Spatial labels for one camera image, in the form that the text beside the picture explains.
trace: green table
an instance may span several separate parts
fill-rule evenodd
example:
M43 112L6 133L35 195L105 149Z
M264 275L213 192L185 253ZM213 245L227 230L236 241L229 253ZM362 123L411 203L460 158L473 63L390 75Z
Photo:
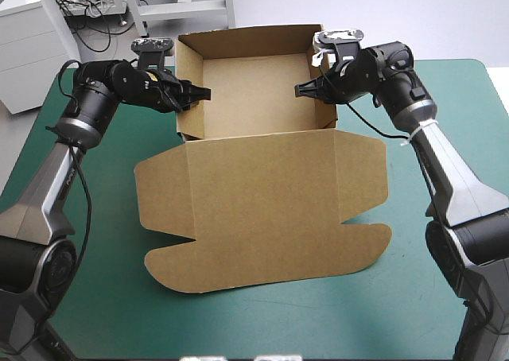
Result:
M417 70L439 106L438 120L478 176L509 193L509 123L484 66L474 60L422 61ZM64 77L71 87L71 73ZM52 147L66 98L55 84L0 199L9 207ZM365 117L394 131L371 98L355 103ZM342 130L376 135L346 108ZM313 358L449 358L465 308L425 246L429 197L413 150L388 142L388 201L354 219L393 229L384 255L348 276L185 295L165 289L143 266L145 253L179 242L138 221L133 168L180 145L175 118L121 106L102 145L84 160L94 201L84 264L52 323L79 357L253 357L299 353ZM85 224L80 183L65 211L79 234Z

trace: white cable tie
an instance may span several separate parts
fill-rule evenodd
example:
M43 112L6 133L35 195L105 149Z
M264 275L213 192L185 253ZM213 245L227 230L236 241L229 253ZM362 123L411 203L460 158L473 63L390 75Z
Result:
M438 124L438 121L431 118L429 120L426 120L426 121L420 123L419 126L417 128L415 128L415 130L412 133L410 133L410 136L408 136L408 138L406 140L403 140L403 142L399 145L407 146L408 144L410 144L410 142L412 141L412 138L414 138L415 134L419 133L424 127L432 125L432 124Z

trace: cardboard flap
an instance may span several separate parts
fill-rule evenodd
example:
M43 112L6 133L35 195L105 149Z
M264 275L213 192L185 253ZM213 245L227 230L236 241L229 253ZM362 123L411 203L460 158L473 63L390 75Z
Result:
M292 236L340 223L333 130L185 146L197 239L258 231Z
M185 145L134 168L140 222L146 229L194 239L194 217Z
M204 59L289 55L306 52L321 25L263 25L180 35Z
M175 41L175 75L179 79L190 80L191 83L204 86L204 60L188 46ZM195 138L205 137L204 101L201 100L188 111L179 113L177 131Z
M390 228L383 224L340 225L293 235L233 232L152 250L145 265L168 288L203 293L350 274L371 265L389 241Z
M376 138L334 131L340 222L385 202L386 146Z

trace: white floor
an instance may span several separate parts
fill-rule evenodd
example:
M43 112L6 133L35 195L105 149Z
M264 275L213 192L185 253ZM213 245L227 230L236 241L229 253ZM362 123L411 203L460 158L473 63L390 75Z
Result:
M480 60L489 67L488 73L509 110L507 0L234 0L234 3L237 26L319 22L326 29L355 27L364 31L364 45L404 41L418 60ZM154 22L149 24L149 31L152 37L175 37L180 33L223 29L226 25L225 17L206 17ZM82 35L98 49L107 43L105 35L91 30ZM135 37L138 37L135 29L113 37L111 47L101 54L80 44L82 61L132 59L130 43ZM37 111L31 111L12 116L0 105L0 192L36 115Z

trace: unfolded cardboard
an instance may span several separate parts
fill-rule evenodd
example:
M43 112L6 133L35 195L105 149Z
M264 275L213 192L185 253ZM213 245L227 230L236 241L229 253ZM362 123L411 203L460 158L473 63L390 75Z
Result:
M385 250L383 224L341 224L387 198L385 145L330 129L336 108L296 99L320 25L194 33L177 76L212 100L177 117L187 142L138 164L142 225L195 241L150 251L148 271L186 293L348 274Z

